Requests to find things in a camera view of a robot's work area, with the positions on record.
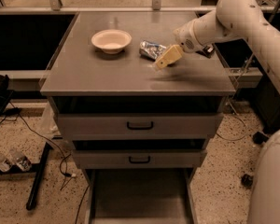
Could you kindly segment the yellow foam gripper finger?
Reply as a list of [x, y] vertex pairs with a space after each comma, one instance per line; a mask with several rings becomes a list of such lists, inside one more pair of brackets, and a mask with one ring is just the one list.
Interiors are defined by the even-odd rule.
[[157, 70], [165, 68], [169, 64], [175, 63], [183, 56], [183, 50], [179, 45], [169, 46], [161, 56], [154, 62], [154, 67]]

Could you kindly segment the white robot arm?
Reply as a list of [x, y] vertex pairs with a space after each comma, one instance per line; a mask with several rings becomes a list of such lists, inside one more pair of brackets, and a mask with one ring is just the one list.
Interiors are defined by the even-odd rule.
[[[280, 32], [256, 0], [218, 0], [216, 9], [174, 30], [176, 43], [154, 62], [162, 69], [211, 43], [242, 38], [280, 94]], [[247, 224], [280, 224], [280, 129], [263, 146], [253, 178]]]

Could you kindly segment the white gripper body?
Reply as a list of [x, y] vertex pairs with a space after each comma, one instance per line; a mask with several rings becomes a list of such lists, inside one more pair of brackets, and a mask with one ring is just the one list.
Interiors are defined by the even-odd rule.
[[188, 23], [174, 30], [176, 43], [186, 53], [192, 53], [203, 49], [203, 45], [199, 42], [194, 33], [195, 22], [196, 19], [189, 21]]

